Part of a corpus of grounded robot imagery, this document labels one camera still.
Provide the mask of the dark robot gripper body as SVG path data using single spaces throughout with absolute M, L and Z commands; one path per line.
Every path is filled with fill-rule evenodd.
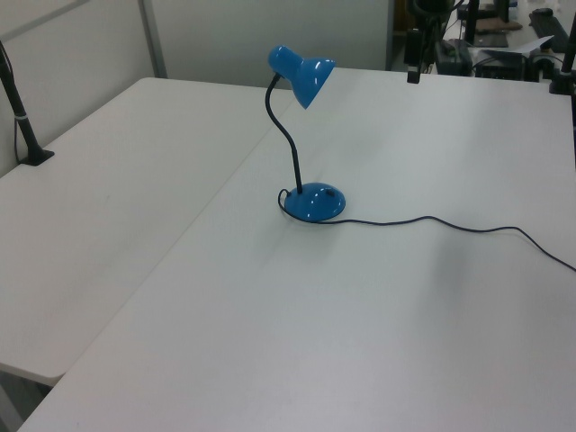
M 422 46 L 422 31 L 419 29 L 409 29 L 406 33 L 406 44 L 404 50 L 404 64 L 408 68 L 419 66 Z

